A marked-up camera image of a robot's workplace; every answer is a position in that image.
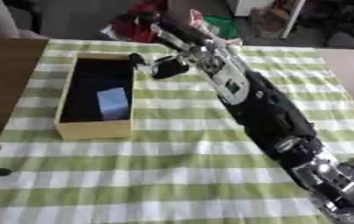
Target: person's leg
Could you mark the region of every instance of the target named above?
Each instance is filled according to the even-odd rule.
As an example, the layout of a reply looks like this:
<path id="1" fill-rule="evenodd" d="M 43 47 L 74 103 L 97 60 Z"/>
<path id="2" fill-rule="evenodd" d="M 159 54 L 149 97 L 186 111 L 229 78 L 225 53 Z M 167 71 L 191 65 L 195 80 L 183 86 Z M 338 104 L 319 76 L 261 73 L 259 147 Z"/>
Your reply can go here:
<path id="1" fill-rule="evenodd" d="M 7 7 L 0 0 L 0 38 L 18 39 L 20 33 L 8 11 Z"/>

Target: yellow box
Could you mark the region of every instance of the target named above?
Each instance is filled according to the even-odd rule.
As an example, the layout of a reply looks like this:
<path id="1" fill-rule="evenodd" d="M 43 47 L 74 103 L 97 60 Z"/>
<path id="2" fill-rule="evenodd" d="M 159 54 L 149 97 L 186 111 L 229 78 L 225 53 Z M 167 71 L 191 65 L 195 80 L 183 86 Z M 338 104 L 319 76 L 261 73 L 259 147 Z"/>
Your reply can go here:
<path id="1" fill-rule="evenodd" d="M 102 83 L 104 83 L 104 81 L 102 81 L 102 79 L 98 79 L 96 80 L 94 77 L 95 75 L 98 75 L 97 73 L 101 73 L 99 72 L 99 67 L 98 66 L 93 66 L 93 68 L 89 68 L 90 66 L 86 67 L 86 69 L 94 70 L 94 73 L 89 72 L 88 73 L 88 78 L 86 80 L 77 80 L 79 78 L 81 78 L 81 75 L 85 75 L 85 72 L 81 72 L 82 70 L 80 70 L 80 72 L 77 72 L 80 67 L 84 67 L 81 66 L 85 65 L 83 64 L 84 61 L 88 64 L 91 65 L 91 63 L 93 63 L 94 65 L 98 64 L 112 64 L 112 63 L 119 63 L 119 61 L 122 61 L 123 63 L 126 62 L 126 60 L 128 60 L 128 55 L 121 55 L 121 54 L 103 54 L 103 53 L 80 53 L 77 54 L 76 57 L 74 57 L 73 59 L 73 65 L 72 68 L 69 72 L 69 74 L 67 75 L 66 78 L 66 84 L 64 86 L 60 101 L 59 101 L 59 106 L 57 109 L 57 113 L 56 116 L 54 118 L 54 123 L 56 126 L 57 131 L 60 133 L 60 135 L 62 136 L 62 138 L 64 140 L 76 140 L 76 139 L 95 139 L 95 138 L 110 138 L 110 137 L 130 137 L 131 132 L 132 132 L 132 127 L 133 127 L 133 90 L 134 90 L 134 80 L 135 80 L 135 69 L 131 66 L 130 68 L 132 69 L 131 72 L 131 77 L 130 81 L 131 82 L 129 85 L 131 85 L 131 92 L 130 92 L 130 97 L 127 97 L 129 100 L 129 114 L 127 114 L 128 118 L 127 119 L 121 119 L 121 120 L 113 120 L 113 121 L 102 121 L 101 119 L 99 121 L 95 121 L 96 119 L 90 119 L 88 121 L 81 121 L 80 119 L 72 122 L 72 121 L 66 121 L 65 117 L 68 117 L 67 114 L 69 113 L 74 113 L 74 111 L 77 111 L 78 114 L 79 113 L 85 113 L 85 112 L 81 112 L 81 109 L 83 110 L 89 110 L 90 107 L 88 107 L 88 105 L 90 105 L 91 103 L 93 105 L 95 105 L 94 102 L 91 103 L 87 103 L 85 105 L 82 105 L 82 108 L 80 106 L 81 104 L 81 99 L 84 102 L 90 102 L 90 99 L 94 99 L 93 95 L 91 94 L 91 97 L 86 97 L 85 95 L 83 96 L 83 94 L 81 93 L 80 87 L 86 87 L 86 82 L 90 82 L 90 84 L 92 82 L 94 83 L 100 83 L 102 85 Z M 116 75 L 120 75 L 121 74 L 117 74 L 117 73 L 113 73 L 113 71 L 110 72 L 110 77 L 113 78 L 114 76 L 116 77 Z"/>

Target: foam block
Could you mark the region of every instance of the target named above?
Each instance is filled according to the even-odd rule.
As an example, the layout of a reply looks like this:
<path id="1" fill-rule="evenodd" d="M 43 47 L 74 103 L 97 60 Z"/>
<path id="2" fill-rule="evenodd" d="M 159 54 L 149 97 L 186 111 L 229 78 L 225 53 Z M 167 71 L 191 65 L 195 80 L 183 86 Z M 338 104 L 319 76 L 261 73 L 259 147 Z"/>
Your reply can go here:
<path id="1" fill-rule="evenodd" d="M 128 113 L 128 100 L 123 87 L 97 93 L 103 120 L 117 120 Z"/>

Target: floor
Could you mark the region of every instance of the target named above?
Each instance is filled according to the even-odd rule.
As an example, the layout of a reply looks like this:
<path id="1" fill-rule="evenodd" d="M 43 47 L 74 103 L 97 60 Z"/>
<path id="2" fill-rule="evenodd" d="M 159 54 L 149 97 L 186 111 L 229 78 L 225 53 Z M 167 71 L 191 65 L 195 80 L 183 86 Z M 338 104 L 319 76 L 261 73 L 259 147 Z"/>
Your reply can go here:
<path id="1" fill-rule="evenodd" d="M 38 0 L 43 11 L 42 34 L 56 39 L 98 39 L 98 30 L 116 15 L 123 13 L 139 0 Z M 205 15 L 231 18 L 232 13 L 225 0 L 169 0 L 171 9 L 186 17 L 190 6 Z M 14 18 L 20 27 L 29 26 L 28 16 L 14 11 Z M 245 18 L 235 19 L 238 34 L 246 45 L 253 46 L 306 46 L 323 47 L 324 35 L 317 29 L 299 27 L 287 39 L 258 38 L 256 31 Z"/>

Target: table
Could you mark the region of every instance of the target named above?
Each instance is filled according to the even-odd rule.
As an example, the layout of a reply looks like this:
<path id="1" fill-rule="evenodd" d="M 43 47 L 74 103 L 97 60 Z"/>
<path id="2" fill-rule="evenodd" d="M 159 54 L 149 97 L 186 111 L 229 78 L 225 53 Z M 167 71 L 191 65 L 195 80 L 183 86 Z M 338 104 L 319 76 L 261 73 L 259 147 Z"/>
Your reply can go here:
<path id="1" fill-rule="evenodd" d="M 234 126 L 198 71 L 162 82 L 136 77 L 131 141 L 61 142 L 51 121 L 72 56 L 81 51 L 169 53 L 159 45 L 50 42 L 0 136 L 0 167 L 15 171 L 0 178 L 0 223 L 326 223 Z M 304 107 L 329 148 L 353 155 L 354 103 L 315 51 L 242 51 Z"/>
<path id="2" fill-rule="evenodd" d="M 47 40 L 0 39 L 0 131 L 46 43 Z"/>

